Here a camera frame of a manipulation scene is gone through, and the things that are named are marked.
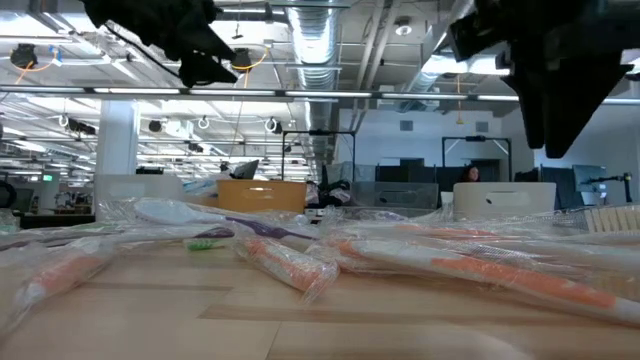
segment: ceiling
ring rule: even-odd
[[[73,30],[73,35],[61,35],[52,29],[46,14],[27,13],[20,8],[21,3],[14,1],[7,7],[0,5],[0,83],[23,85],[68,85],[68,86],[108,86],[108,87],[180,87],[179,79],[163,71],[135,49],[118,40],[104,28],[95,29],[82,13],[79,1],[62,1],[60,12],[67,13],[64,26]],[[367,33],[378,30],[378,36],[384,30],[386,22],[395,19],[384,19],[378,29],[370,29],[373,14],[383,1],[360,0],[347,1],[351,4],[340,13],[338,53],[339,81],[338,89],[358,90],[356,88],[358,71],[365,52]],[[406,36],[395,33],[395,27],[389,33],[387,44],[383,49],[383,65],[379,66],[373,76],[372,88],[391,85],[400,89],[411,81],[422,68],[421,44],[425,41],[430,24],[443,21],[448,16],[453,0],[401,2],[396,19],[409,17],[411,32]],[[238,8],[252,6],[235,1],[216,2],[218,6]],[[239,88],[256,89],[299,89],[298,71],[292,68],[296,64],[292,35],[286,24],[267,24],[258,21],[215,21],[214,31],[231,47],[246,47],[254,62],[258,62],[265,51],[264,61],[243,75],[233,85]],[[123,28],[116,28],[123,36],[133,41],[137,37]],[[34,43],[39,58],[36,69],[28,72],[16,68],[8,60],[11,51],[18,43]],[[168,61],[162,51],[153,48],[152,54],[171,69],[177,70],[179,64]],[[55,62],[54,54],[59,54],[59,62]],[[440,92],[462,92],[483,94],[508,94],[512,92],[497,76],[460,74],[442,76],[435,84]],[[99,132],[101,100],[99,99],[65,99],[55,97],[37,97],[32,95],[8,94],[0,103],[0,118],[5,127],[5,134],[26,137],[51,138],[49,142],[39,142],[34,146],[5,142],[2,145],[2,157],[15,157],[19,160],[3,159],[0,163],[4,171],[19,175],[22,171],[36,169],[60,170],[61,166],[86,170],[83,176],[73,176],[69,171],[63,172],[63,178],[72,183],[90,181],[94,168],[92,158],[95,153],[95,137],[77,134],[61,126],[66,116],[93,126]],[[265,128],[265,122],[274,118],[281,122],[285,129],[305,131],[304,102],[247,102],[247,101],[182,101],[182,100],[138,100],[141,112],[139,164],[165,167],[166,173],[176,173],[184,179],[204,177],[219,171],[221,159],[201,158],[183,159],[189,165],[176,166],[170,157],[162,158],[162,154],[186,156],[190,152],[183,144],[156,144],[154,139],[167,139],[171,136],[165,132],[149,131],[151,121],[192,122],[192,139],[220,140],[221,143],[236,145],[215,145],[205,148],[204,154],[227,156],[236,162],[250,158],[276,158],[280,156],[282,140],[280,135],[272,134]],[[482,103],[482,102],[447,102],[441,101],[427,111],[448,113],[452,111],[486,111],[493,117],[502,117],[517,107],[514,103]],[[199,121],[206,116],[207,121]],[[80,138],[86,141],[56,142],[55,139]],[[313,157],[311,141],[306,136],[291,138],[292,151],[287,156],[288,179],[304,180],[314,178],[316,168],[313,162],[306,160]],[[38,161],[25,161],[25,157],[35,157]],[[275,166],[263,164],[260,172],[265,178],[278,177]]]

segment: white column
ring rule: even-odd
[[[96,175],[136,173],[140,113],[134,101],[102,101]]]
[[[60,192],[60,173],[43,172],[40,199],[38,201],[38,214],[53,214],[56,208],[56,195]]]

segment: table surface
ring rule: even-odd
[[[442,278],[341,274],[305,308],[300,292],[230,250],[142,247],[32,311],[0,359],[640,358],[640,328],[512,295]]]

